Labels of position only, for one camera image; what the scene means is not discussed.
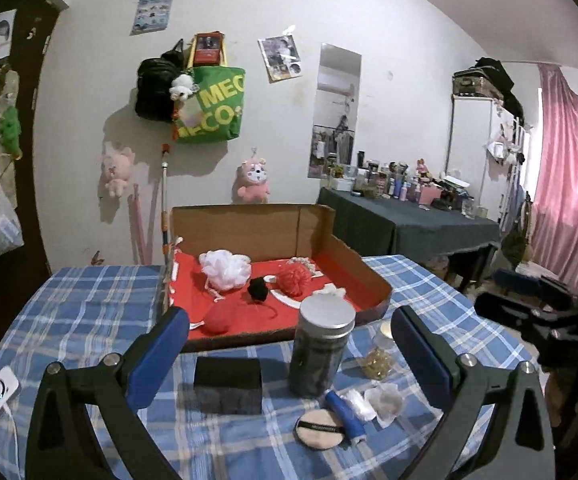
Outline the person right hand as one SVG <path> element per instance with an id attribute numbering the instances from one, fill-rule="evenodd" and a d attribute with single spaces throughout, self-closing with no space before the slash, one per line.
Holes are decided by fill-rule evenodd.
<path id="1" fill-rule="evenodd" d="M 569 428 L 578 434 L 578 376 L 565 370 L 552 370 L 546 383 L 545 399 L 554 428 L 562 425 L 564 413 L 573 408 L 573 422 L 569 423 Z"/>

